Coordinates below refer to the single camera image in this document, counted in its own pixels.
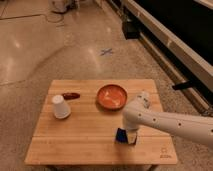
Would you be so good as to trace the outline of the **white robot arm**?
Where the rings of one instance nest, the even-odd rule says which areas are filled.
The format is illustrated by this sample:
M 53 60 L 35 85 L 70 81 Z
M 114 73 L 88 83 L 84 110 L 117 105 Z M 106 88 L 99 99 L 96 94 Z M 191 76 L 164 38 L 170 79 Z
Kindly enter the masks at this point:
M 213 118 L 146 109 L 139 98 L 123 108 L 123 127 L 137 132 L 141 125 L 213 148 Z

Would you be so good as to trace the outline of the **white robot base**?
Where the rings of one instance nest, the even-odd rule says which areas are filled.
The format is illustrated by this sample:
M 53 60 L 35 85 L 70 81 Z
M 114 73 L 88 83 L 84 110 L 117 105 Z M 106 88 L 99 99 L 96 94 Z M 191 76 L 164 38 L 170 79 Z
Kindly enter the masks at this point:
M 48 0 L 52 12 L 66 13 L 69 8 L 79 7 L 79 0 Z

